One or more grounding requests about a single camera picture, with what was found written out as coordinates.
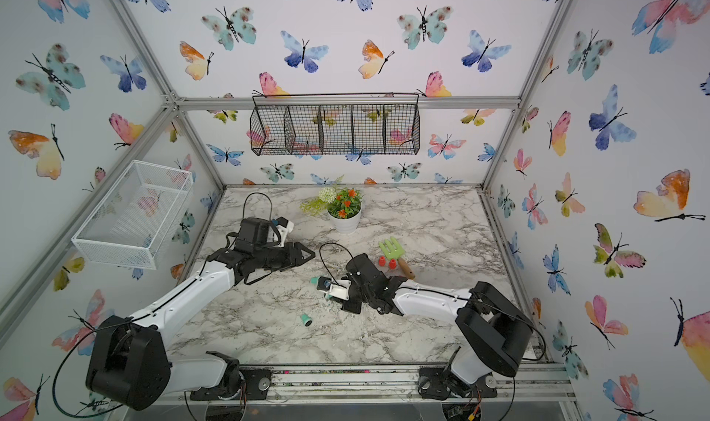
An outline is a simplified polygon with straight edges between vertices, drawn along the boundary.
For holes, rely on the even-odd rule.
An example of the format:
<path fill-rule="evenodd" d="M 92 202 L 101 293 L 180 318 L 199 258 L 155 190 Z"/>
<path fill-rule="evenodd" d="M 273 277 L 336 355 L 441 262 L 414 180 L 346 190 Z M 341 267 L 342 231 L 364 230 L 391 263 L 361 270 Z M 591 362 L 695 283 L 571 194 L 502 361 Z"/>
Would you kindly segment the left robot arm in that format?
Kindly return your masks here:
<path fill-rule="evenodd" d="M 110 316 L 100 323 L 80 318 L 81 331 L 70 347 L 75 352 L 90 343 L 85 386 L 103 396 L 98 415 L 122 407 L 142 411 L 170 393 L 207 391 L 218 399 L 246 394 L 238 359 L 208 352 L 174 360 L 168 355 L 177 333 L 214 299 L 239 284 L 255 285 L 262 278 L 288 271 L 315 257 L 312 249 L 292 242 L 294 224 L 246 218 L 238 232 L 203 262 L 199 272 L 149 306 L 129 317 Z"/>

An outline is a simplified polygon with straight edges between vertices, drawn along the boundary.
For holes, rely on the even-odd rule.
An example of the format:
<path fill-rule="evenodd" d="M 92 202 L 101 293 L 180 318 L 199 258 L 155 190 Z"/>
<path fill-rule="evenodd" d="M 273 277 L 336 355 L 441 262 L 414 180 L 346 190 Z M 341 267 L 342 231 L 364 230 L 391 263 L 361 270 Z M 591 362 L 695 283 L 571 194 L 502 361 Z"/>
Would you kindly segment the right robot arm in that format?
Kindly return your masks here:
<path fill-rule="evenodd" d="M 534 334 L 534 323 L 489 282 L 471 289 L 447 289 L 420 284 L 403 261 L 403 275 L 388 276 L 366 254 L 352 258 L 346 274 L 319 280 L 318 288 L 341 304 L 343 311 L 360 314 L 369 306 L 380 315 L 423 317 L 450 324 L 465 340 L 447 365 L 432 376 L 422 375 L 418 393 L 444 401 L 486 393 L 486 380 L 499 374 L 514 378 Z"/>

